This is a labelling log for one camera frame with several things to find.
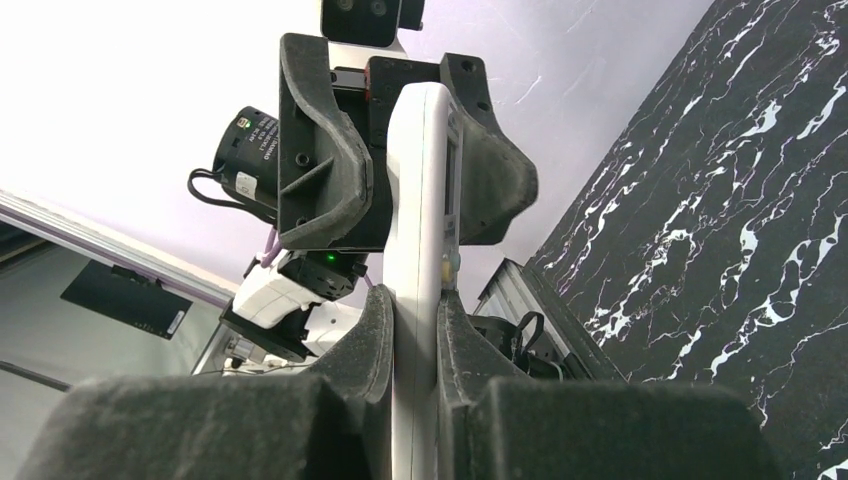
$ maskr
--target marble pattern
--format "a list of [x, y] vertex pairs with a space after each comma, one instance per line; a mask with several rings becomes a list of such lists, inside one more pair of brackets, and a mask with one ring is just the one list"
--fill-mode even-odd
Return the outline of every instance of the marble pattern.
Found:
[[631, 381], [848, 475], [848, 0], [719, 0], [531, 259]]

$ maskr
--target camera lens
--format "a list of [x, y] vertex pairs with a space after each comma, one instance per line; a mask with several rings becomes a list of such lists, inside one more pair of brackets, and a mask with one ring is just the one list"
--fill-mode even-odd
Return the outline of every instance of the camera lens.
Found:
[[374, 0], [371, 2], [371, 13], [378, 17], [386, 14], [386, 2], [383, 0]]

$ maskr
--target sticker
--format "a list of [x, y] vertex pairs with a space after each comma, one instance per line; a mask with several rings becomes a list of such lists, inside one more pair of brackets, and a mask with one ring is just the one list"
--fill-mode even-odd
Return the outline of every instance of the sticker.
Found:
[[168, 335], [173, 335], [174, 332], [177, 331], [177, 328], [180, 326], [180, 323], [183, 322], [183, 318], [185, 318], [185, 312], [180, 310], [177, 312], [177, 316], [174, 317], [174, 321], [171, 322], [171, 326], [168, 327]]
[[244, 172], [236, 175], [236, 191], [251, 200], [256, 200], [256, 183], [256, 178]]

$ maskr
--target purple cable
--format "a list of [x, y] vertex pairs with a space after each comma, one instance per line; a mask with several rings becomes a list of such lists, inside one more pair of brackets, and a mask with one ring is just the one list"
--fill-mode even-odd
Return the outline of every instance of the purple cable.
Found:
[[274, 240], [277, 239], [277, 229], [272, 228], [270, 232], [268, 232], [268, 240], [265, 241], [265, 253], [271, 251], [274, 248]]
[[259, 262], [259, 266], [262, 268], [268, 268], [268, 266], [271, 265], [271, 262], [273, 262], [274, 259], [277, 258], [277, 255], [279, 255], [282, 250], [283, 245], [280, 244], [279, 240], [277, 240], [277, 242], [274, 243], [274, 246], [271, 247], [271, 250], [266, 252], [265, 256], [262, 257], [262, 261]]

